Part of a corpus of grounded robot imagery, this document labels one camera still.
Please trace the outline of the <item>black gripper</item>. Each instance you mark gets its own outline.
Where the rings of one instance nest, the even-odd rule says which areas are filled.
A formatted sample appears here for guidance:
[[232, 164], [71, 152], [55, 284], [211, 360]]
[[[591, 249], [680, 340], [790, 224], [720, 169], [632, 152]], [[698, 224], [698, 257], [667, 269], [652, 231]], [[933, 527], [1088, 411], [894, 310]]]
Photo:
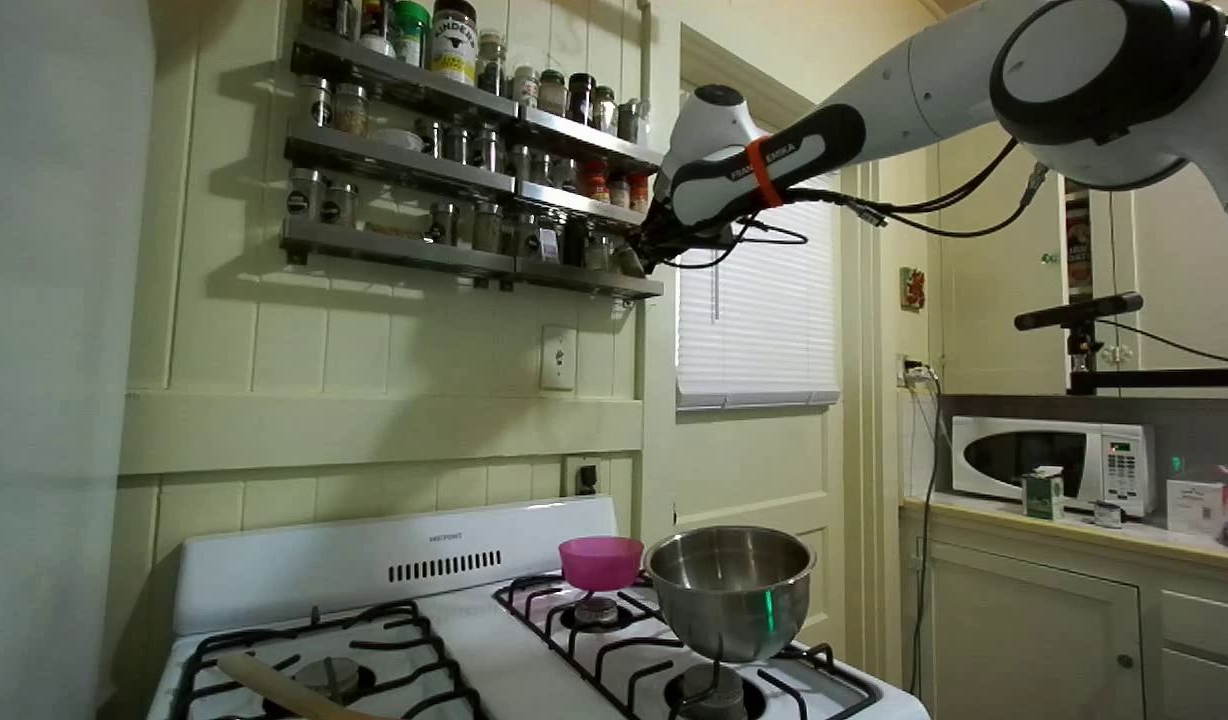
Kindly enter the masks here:
[[675, 216], [667, 194], [654, 194], [628, 234], [641, 273], [652, 273], [688, 253], [688, 224]]

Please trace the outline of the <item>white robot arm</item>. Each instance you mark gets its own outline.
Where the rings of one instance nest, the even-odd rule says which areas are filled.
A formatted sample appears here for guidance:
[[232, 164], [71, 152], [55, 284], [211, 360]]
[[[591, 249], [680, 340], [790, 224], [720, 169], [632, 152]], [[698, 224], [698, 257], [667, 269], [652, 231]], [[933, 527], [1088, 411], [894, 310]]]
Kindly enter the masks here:
[[1228, 216], [1228, 16], [1205, 0], [976, 0], [909, 34], [802, 119], [758, 135], [735, 88], [675, 116], [643, 269], [724, 249], [795, 185], [997, 119], [1045, 169], [1102, 191], [1197, 164]]

